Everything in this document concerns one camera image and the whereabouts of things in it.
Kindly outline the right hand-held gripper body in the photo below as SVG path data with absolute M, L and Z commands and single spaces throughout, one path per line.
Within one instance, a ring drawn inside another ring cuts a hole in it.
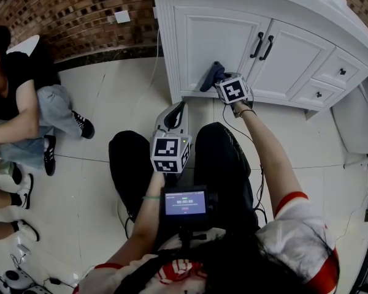
M 226 73 L 223 79 L 215 83 L 215 88 L 220 100 L 231 107 L 236 118 L 240 116 L 240 112 L 234 107 L 236 102 L 242 102 L 247 107 L 253 108 L 253 91 L 241 74 Z

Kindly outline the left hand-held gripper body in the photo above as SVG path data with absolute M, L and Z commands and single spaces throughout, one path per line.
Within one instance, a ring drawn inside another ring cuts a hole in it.
M 154 171 L 181 174 L 190 157 L 188 105 L 178 102 L 156 119 L 150 140 L 150 160 Z

